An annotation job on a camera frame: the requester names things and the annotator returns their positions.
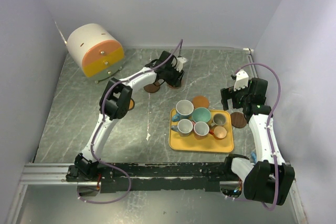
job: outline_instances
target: yellow tray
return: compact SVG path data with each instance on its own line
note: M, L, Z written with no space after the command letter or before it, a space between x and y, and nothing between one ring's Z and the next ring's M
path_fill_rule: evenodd
M207 137L197 140L195 138L195 133L192 132L187 137L181 137L178 132L169 131L169 146L174 150L180 151L194 151L194 152L221 152L229 153L233 151L233 134L232 134L232 125L231 125L231 116L228 112L223 110L210 110L211 116L214 114L220 113L225 115L226 123L224 128L227 131L225 138L217 140L214 136L208 134ZM170 127L172 125L177 125L178 122L172 122L172 116L176 114L176 110L172 109L170 112Z

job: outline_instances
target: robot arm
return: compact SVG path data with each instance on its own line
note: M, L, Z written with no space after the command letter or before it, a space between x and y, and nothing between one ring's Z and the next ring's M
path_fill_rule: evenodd
M116 78L111 78L109 80L99 102L100 113L96 127L85 148L75 158L75 166L88 178L91 178L96 174L98 166L98 161L96 161L91 152L92 140L95 140L93 145L94 154L96 157L100 158L104 145L113 127L117 124L119 119L126 115L133 92L161 79L173 87L181 86L181 80L184 74L183 65L187 62L187 59L183 57L173 56L162 67L155 71L149 71L166 60L169 55L169 52L163 51L159 59L151 61L135 74L121 80ZM103 114L101 112L105 95L108 90L119 81L122 81L122 83L113 88L112 92L110 92L107 97L104 107L106 118L103 120Z
M247 199L272 203L275 195L275 167L271 151L272 141L277 157L279 173L279 193L277 205L282 205L288 195L294 180L295 172L290 165L286 165L279 151L273 131L273 118L269 123L271 139L267 135L267 118L271 107L265 105L268 82L263 79L252 78L241 70L233 79L233 87L221 89L222 105L228 110L228 100L232 99L234 109L243 108L244 117L251 128L257 152L257 163L252 165L247 157L230 154L226 163L231 171L238 175L244 185L244 195Z

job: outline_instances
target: blue mug handle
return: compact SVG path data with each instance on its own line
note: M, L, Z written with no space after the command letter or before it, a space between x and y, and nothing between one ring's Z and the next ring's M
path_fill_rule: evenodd
M173 117L172 117L173 122L177 122L179 120L180 120L180 114L176 113L175 115L173 115Z
M171 126L172 131L179 132L179 128L177 128L177 125Z

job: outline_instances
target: green cup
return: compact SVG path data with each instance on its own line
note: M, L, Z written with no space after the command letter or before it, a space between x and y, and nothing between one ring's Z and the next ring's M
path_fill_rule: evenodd
M207 124L211 124L211 112L207 108L197 108L194 110L192 114L192 120L197 122L205 122Z

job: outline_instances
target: wall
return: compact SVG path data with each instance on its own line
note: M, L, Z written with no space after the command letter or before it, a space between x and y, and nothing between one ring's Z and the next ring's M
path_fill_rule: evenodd
M68 38L99 23L124 46L255 47L281 0L45 0Z
M42 0L0 0L0 223L35 155L65 56Z
M334 223L336 0L282 0L256 49L282 83L275 111L279 147L296 171L310 223ZM271 80L268 104L276 98Z

